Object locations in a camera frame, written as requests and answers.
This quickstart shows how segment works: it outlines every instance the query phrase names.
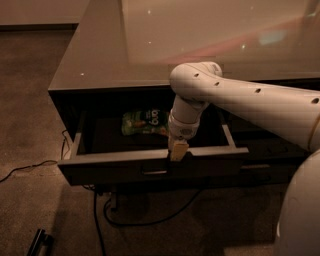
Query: cable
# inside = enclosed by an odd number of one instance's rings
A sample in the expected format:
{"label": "cable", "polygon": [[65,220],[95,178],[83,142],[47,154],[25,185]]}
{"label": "cable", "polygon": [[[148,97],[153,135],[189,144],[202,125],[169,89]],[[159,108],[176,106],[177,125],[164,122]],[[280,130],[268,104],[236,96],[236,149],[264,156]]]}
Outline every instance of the cable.
{"label": "cable", "polygon": [[96,227],[97,227],[97,231],[98,231],[102,255],[106,256],[107,254],[106,254],[106,250],[104,248],[103,238],[102,238],[102,234],[101,234],[101,230],[100,230],[100,226],[99,226],[99,221],[98,221],[98,217],[97,217],[97,195],[98,195],[98,193],[95,190],[94,197],[93,197],[93,215],[94,215],[94,221],[96,223]]}
{"label": "cable", "polygon": [[[62,148],[61,148],[61,159],[70,151],[70,145],[69,145],[69,142],[68,142],[68,139],[67,139],[66,135],[64,134],[65,132],[67,132],[67,130],[62,131],[62,136],[64,137],[64,139],[63,139]],[[67,146],[68,146],[68,150],[67,150],[67,152],[65,154],[63,154],[64,147],[65,147],[66,143],[67,143]],[[25,170],[25,169],[28,169],[28,168],[39,167],[39,166],[44,165],[46,163],[52,163],[52,164],[49,164],[49,165],[54,165],[54,164],[57,164],[58,162],[55,161],[55,160],[46,160],[46,161],[41,162],[40,164],[33,164],[33,165],[28,165],[28,166],[24,166],[24,167],[15,168],[15,169],[11,170],[9,172],[9,174],[7,174],[7,176],[2,178],[0,180],[0,183],[6,181],[16,171]]]}
{"label": "cable", "polygon": [[[61,157],[60,157],[61,160],[64,159],[64,157],[66,156],[66,154],[70,151],[70,145],[69,145],[67,136],[64,134],[65,132],[67,132],[67,130],[62,131],[62,133],[61,133],[62,136],[64,137],[63,142],[62,142],[62,147],[61,147]],[[68,150],[67,150],[66,153],[63,154],[63,152],[64,152],[64,146],[65,146],[66,143],[67,143],[67,146],[68,146]]]}
{"label": "cable", "polygon": [[0,183],[1,182],[4,182],[5,180],[7,180],[12,173],[16,172],[16,171],[21,171],[21,170],[24,170],[24,169],[28,169],[28,168],[34,168],[34,167],[39,167],[41,165],[44,165],[45,163],[51,163],[49,165],[54,165],[54,164],[57,164],[57,161],[55,160],[46,160],[46,161],[43,161],[41,162],[40,164],[33,164],[33,165],[28,165],[28,166],[24,166],[24,167],[18,167],[18,168],[15,168],[13,169],[12,171],[9,172],[9,174],[7,176],[5,176],[4,178],[2,178],[0,180]]}
{"label": "cable", "polygon": [[202,192],[202,189],[198,190],[193,196],[192,198],[189,200],[189,202],[187,202],[182,208],[180,208],[177,212],[169,215],[166,218],[160,219],[160,220],[156,220],[156,221],[152,221],[152,222],[147,222],[147,223],[118,223],[115,222],[113,220],[111,220],[111,218],[108,216],[108,209],[109,209],[109,203],[111,201],[111,199],[108,199],[106,201],[106,203],[104,204],[103,207],[103,215],[105,217],[105,219],[107,220],[108,223],[114,225],[114,226],[118,226],[118,227],[143,227],[143,226],[151,226],[151,225],[155,225],[155,224],[159,224],[165,221],[168,221],[174,217],[176,217],[178,214],[180,214],[182,211],[184,211],[193,201],[194,199],[196,199],[196,197]]}

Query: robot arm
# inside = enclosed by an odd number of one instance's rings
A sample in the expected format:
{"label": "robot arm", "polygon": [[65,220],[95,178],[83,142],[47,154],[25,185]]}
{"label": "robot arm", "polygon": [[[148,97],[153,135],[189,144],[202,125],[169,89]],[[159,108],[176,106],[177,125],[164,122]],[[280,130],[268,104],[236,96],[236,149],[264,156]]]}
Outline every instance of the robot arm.
{"label": "robot arm", "polygon": [[171,161],[183,158],[208,103],[314,152],[287,190],[274,255],[320,255],[320,92],[221,76],[213,62],[182,64],[172,71],[170,81],[177,96],[169,116]]}
{"label": "robot arm", "polygon": [[[225,79],[213,62],[181,64],[172,71],[170,83],[176,93],[169,117],[171,152],[175,144],[187,145],[195,136],[208,103],[305,150],[320,148],[318,91]],[[180,161],[181,155],[171,160]]]}

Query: power cord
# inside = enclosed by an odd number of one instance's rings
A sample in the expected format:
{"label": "power cord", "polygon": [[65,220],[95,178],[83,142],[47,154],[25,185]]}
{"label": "power cord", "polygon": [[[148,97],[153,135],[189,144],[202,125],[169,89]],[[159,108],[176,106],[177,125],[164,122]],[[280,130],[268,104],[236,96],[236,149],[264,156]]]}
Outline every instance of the power cord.
{"label": "power cord", "polygon": [[107,255],[106,254],[106,249],[104,247],[103,237],[102,237],[102,233],[101,233],[101,229],[100,229],[99,221],[98,221],[98,217],[97,217],[97,195],[98,195],[97,190],[94,190],[94,197],[93,197],[94,222],[96,223],[96,228],[97,228],[97,232],[98,232],[98,236],[99,236],[102,256],[106,256]]}
{"label": "power cord", "polygon": [[13,169],[12,171],[10,171],[7,176],[5,176],[4,178],[2,178],[0,180],[0,183],[6,181],[14,172],[16,171],[22,171],[22,170],[25,170],[25,169],[29,169],[29,168],[35,168],[35,167],[39,167],[39,166],[42,166],[42,165],[45,165],[46,163],[50,163],[48,165],[54,165],[54,164],[57,164],[58,162],[55,161],[55,160],[46,160],[46,161],[43,161],[41,162],[40,164],[33,164],[33,165],[28,165],[28,166],[23,166],[23,167],[18,167],[18,168],[15,168]]}
{"label": "power cord", "polygon": [[[65,135],[65,133],[67,132],[68,130],[64,130],[62,131],[62,136],[64,137],[63,139],[63,142],[62,142],[62,147],[61,147],[61,157],[60,159],[63,160],[66,156],[66,154],[68,154],[68,152],[70,151],[70,145],[69,145],[69,142],[68,142],[68,138],[67,136]],[[68,150],[64,153],[64,147],[65,147],[65,144],[67,143],[67,146],[68,146]]]}
{"label": "power cord", "polygon": [[119,223],[114,220],[112,220],[108,216],[108,209],[110,208],[110,201],[111,199],[108,199],[106,203],[104,204],[103,207],[103,215],[105,219],[107,220],[108,223],[111,225],[117,226],[117,227],[144,227],[144,226],[151,226],[151,225],[156,225],[165,221],[168,221],[174,217],[176,217],[178,214],[180,214],[182,211],[184,211],[195,199],[196,197],[202,192],[203,189],[198,190],[192,197],[191,199],[183,206],[181,207],[177,212],[169,215],[168,217],[165,217],[160,220],[152,221],[152,222],[146,222],[146,223]]}

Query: wall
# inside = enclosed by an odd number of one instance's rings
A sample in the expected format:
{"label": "wall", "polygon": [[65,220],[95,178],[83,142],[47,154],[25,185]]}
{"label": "wall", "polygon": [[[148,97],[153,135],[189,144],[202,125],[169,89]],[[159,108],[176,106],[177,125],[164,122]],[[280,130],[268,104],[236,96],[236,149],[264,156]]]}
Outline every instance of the wall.
{"label": "wall", "polygon": [[0,26],[79,23],[89,1],[0,0]]}

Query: drawer handle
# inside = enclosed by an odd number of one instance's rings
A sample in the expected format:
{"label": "drawer handle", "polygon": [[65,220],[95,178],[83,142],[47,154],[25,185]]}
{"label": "drawer handle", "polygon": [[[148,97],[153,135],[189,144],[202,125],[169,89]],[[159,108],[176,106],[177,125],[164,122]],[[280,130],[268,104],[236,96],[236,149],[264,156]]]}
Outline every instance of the drawer handle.
{"label": "drawer handle", "polygon": [[143,175],[163,175],[163,174],[167,174],[168,171],[164,170],[164,169],[156,169],[156,170],[142,170],[142,174]]}

